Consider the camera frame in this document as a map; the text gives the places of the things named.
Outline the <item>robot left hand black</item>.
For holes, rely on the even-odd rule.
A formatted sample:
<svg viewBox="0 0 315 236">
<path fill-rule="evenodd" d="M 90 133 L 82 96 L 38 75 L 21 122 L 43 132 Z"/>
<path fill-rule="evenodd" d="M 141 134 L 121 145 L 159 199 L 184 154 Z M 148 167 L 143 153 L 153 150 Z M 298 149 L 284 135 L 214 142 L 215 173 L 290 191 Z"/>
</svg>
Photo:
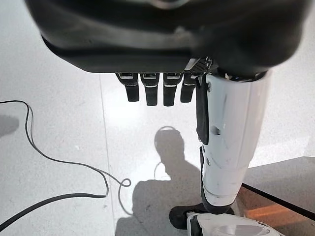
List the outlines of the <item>robot left hand black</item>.
<svg viewBox="0 0 315 236">
<path fill-rule="evenodd" d="M 165 106 L 182 76 L 196 91 L 201 196 L 208 212 L 234 202 L 264 115 L 268 70 L 301 41 L 310 0 L 28 0 L 56 56 L 92 73 L 116 73 L 129 100 L 138 79 Z"/>
</svg>

